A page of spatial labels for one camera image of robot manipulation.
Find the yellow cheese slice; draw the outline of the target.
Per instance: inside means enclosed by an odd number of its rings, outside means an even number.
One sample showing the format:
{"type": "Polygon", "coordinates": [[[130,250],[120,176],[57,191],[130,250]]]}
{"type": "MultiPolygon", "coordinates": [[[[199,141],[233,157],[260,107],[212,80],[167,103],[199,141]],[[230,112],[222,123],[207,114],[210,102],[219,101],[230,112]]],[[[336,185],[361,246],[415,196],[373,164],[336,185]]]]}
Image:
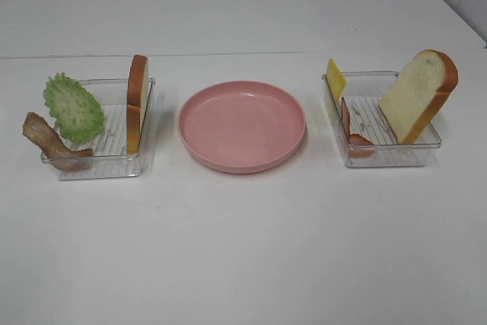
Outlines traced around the yellow cheese slice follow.
{"type": "Polygon", "coordinates": [[[345,90],[347,81],[334,59],[329,59],[325,76],[334,101],[336,104],[340,104],[341,95],[345,90]]]}

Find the pink bacon strip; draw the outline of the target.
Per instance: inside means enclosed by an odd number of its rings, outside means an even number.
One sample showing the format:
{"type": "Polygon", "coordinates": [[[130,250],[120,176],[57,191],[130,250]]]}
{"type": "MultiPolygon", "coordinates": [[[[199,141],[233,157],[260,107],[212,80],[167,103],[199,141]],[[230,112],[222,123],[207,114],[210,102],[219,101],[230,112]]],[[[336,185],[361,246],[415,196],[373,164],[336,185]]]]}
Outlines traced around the pink bacon strip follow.
{"type": "Polygon", "coordinates": [[[357,133],[351,133],[351,117],[345,99],[341,98],[341,121],[348,143],[348,154],[351,158],[368,158],[374,154],[371,147],[374,143],[357,133]]]}

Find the bread slice tray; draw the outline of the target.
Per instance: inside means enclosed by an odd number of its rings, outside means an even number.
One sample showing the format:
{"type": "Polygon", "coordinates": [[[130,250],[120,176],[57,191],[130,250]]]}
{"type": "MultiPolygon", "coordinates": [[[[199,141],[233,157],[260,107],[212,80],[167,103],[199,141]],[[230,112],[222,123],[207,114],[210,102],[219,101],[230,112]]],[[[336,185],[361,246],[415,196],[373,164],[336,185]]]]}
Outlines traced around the bread slice tray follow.
{"type": "Polygon", "coordinates": [[[397,142],[414,143],[457,83],[457,67],[447,54],[433,49],[417,54],[379,102],[397,142]]]}
{"type": "Polygon", "coordinates": [[[129,71],[126,98],[127,154],[138,151],[148,102],[148,58],[135,55],[129,71]]]}

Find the green lettuce leaf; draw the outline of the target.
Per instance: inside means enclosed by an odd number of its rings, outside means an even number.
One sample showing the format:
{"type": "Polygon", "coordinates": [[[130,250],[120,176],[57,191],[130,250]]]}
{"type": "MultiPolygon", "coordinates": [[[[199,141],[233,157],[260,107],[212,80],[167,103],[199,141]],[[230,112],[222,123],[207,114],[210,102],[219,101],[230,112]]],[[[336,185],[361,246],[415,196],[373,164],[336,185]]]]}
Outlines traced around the green lettuce leaf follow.
{"type": "Polygon", "coordinates": [[[106,119],[100,103],[79,81],[64,72],[49,77],[43,98],[61,137],[81,144],[104,131],[106,119]]]}

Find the brown bacon strip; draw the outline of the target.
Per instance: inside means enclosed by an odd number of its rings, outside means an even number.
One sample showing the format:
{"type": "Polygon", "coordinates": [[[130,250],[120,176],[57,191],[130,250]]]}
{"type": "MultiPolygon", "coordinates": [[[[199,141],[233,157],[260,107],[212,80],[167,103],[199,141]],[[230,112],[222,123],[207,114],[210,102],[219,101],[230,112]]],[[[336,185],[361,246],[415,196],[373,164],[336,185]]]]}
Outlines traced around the brown bacon strip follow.
{"type": "Polygon", "coordinates": [[[93,156],[91,148],[78,151],[69,149],[47,121],[34,112],[27,113],[22,134],[37,145],[58,170],[77,172],[92,167],[91,159],[87,159],[93,156]]]}

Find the pink round plate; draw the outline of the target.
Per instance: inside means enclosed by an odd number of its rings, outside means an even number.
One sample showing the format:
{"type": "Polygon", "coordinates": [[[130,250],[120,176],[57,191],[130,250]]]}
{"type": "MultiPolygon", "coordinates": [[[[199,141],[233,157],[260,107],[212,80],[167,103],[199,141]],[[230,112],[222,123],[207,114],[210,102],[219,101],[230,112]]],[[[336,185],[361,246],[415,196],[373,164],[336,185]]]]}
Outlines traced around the pink round plate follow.
{"type": "Polygon", "coordinates": [[[258,81],[229,81],[194,94],[180,110],[178,130],[199,163],[251,174],[290,158],[307,126],[302,106],[287,91],[258,81]]]}

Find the right clear plastic tray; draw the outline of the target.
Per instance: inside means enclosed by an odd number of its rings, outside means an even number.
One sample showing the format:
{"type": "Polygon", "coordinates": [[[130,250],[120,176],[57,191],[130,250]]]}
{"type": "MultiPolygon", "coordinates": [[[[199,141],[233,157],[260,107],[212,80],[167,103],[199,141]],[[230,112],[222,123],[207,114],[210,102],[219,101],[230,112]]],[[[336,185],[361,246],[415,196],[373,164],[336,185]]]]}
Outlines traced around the right clear plastic tray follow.
{"type": "Polygon", "coordinates": [[[414,144],[401,145],[379,108],[382,96],[393,86],[398,72],[345,72],[347,85],[341,94],[349,109],[351,134],[358,134],[370,145],[352,145],[348,140],[341,102],[335,101],[326,76],[324,103],[343,163],[347,167],[417,167],[428,163],[441,138],[429,124],[414,144]]]}

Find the clear plastic tray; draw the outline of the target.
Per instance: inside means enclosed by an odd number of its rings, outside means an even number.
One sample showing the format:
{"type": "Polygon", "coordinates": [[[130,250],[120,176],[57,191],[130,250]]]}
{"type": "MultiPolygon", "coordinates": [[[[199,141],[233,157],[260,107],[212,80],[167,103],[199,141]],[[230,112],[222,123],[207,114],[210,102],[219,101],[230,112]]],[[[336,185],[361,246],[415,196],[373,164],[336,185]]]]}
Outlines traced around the clear plastic tray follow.
{"type": "Polygon", "coordinates": [[[71,150],[90,148],[92,157],[48,158],[40,155],[42,163],[49,165],[59,180],[86,180],[119,177],[137,177],[150,170],[157,141],[157,124],[162,101],[156,96],[155,78],[149,78],[149,94],[136,154],[127,153],[126,94],[127,80],[85,79],[80,83],[100,103],[106,118],[104,131],[85,144],[64,139],[71,150]]]}
{"type": "Polygon", "coordinates": [[[347,167],[417,167],[428,163],[441,138],[429,124],[414,144],[401,145],[379,108],[382,96],[393,86],[398,72],[345,72],[347,85],[341,94],[349,109],[351,134],[358,134],[370,145],[352,145],[348,140],[341,102],[335,101],[326,76],[324,103],[343,163],[347,167]]]}

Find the left clear plastic tray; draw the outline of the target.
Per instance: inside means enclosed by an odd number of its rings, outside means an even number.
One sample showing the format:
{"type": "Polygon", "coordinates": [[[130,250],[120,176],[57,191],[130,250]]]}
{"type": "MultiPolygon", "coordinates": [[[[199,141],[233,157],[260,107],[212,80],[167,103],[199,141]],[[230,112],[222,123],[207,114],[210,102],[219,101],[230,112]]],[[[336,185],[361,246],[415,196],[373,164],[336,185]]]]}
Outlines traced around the left clear plastic tray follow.
{"type": "Polygon", "coordinates": [[[48,158],[40,155],[42,163],[49,165],[59,180],[86,180],[119,177],[137,177],[150,170],[157,141],[157,124],[162,101],[156,96],[155,78],[149,78],[149,94],[136,154],[127,153],[126,94],[127,80],[85,79],[80,83],[100,103],[106,118],[104,131],[85,144],[64,139],[71,150],[90,148],[92,157],[48,158]]]}

